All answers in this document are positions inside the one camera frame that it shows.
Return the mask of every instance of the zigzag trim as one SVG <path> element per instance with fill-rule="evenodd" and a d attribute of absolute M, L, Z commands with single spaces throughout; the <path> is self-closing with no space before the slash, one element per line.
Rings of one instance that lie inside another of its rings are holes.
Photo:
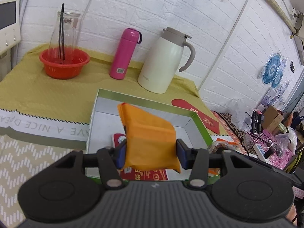
<path fill-rule="evenodd" d="M 43 117 L 43 116 L 33 116 L 33 115 L 29 115 L 29 114 L 25 114 L 25 113 L 21 113 L 17 110 L 11 111 L 11 110 L 7 110 L 7 109 L 2 109 L 0 108 L 1 111 L 6 111 L 6 112 L 17 112 L 20 115 L 23 116 L 28 116 L 28 117 L 33 117 L 33 118 L 40 118 L 40 119 L 46 119 L 46 120 L 50 120 L 50 121 L 55 121 L 55 122 L 67 122 L 67 123 L 74 123 L 74 124 L 82 124 L 82 125 L 89 125 L 88 123 L 83 123 L 83 122 L 71 122 L 71 121 L 67 121 L 67 120 L 59 120 L 59 119 L 54 119 L 54 118 L 48 118 L 48 117 Z"/>

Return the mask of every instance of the red card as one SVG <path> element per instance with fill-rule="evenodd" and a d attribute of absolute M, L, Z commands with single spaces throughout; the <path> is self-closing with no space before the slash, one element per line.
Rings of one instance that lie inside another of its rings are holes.
<path fill-rule="evenodd" d="M 113 135 L 113 145 L 117 147 L 126 136 L 124 134 Z M 127 167 L 120 171 L 120 176 L 123 180 L 142 180 L 142 181 L 163 181 L 168 180 L 166 170 L 135 170 L 131 167 Z"/>
<path fill-rule="evenodd" d="M 210 129 L 211 131 L 215 132 L 216 134 L 219 134 L 219 123 L 218 121 L 212 119 L 211 117 L 205 115 L 201 111 L 199 111 L 197 108 L 195 108 L 193 105 L 189 104 L 186 100 L 183 99 L 173 99 L 171 101 L 172 105 L 184 108 L 187 110 L 195 111 L 200 119 L 202 120 L 203 124 L 206 128 Z"/>

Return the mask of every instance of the glass pitcher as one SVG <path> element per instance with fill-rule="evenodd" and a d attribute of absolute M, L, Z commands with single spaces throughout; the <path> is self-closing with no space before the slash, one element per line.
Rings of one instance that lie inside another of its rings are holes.
<path fill-rule="evenodd" d="M 57 13 L 57 21 L 48 49 L 48 61 L 58 64 L 72 64 L 75 49 L 76 27 L 80 13 L 63 13 L 63 31 L 60 23 L 61 12 Z"/>

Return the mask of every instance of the orange basket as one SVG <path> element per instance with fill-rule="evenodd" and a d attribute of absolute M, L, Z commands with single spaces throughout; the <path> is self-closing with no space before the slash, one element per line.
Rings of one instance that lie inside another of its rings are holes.
<path fill-rule="evenodd" d="M 58 64 L 48 61 L 48 50 L 41 52 L 40 61 L 44 64 L 45 72 L 55 79 L 71 79 L 80 74 L 83 65 L 90 61 L 90 56 L 82 50 L 75 49 L 72 64 Z"/>

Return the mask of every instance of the cardboard box on bed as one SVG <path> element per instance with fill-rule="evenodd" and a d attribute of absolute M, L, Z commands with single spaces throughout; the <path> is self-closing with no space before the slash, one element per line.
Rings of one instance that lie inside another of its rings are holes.
<path fill-rule="evenodd" d="M 264 112 L 264 122 L 262 123 L 263 129 L 269 133 L 273 132 L 275 128 L 283 121 L 283 116 L 272 105 Z"/>
<path fill-rule="evenodd" d="M 87 154 L 96 153 L 98 149 L 106 146 L 112 146 L 112 135 L 125 133 L 117 109 L 117 105 L 124 102 L 169 121 L 175 128 L 176 138 L 181 138 L 189 148 L 207 149 L 212 144 L 212 138 L 196 112 L 99 89 L 90 120 Z M 179 174 L 174 170 L 166 170 L 168 180 L 186 180 L 189 178 L 190 172 L 191 170 L 182 169 Z M 86 174 L 92 178 L 99 178 L 97 168 L 88 168 Z M 218 175 L 210 176 L 208 182 L 212 183 L 218 178 Z"/>

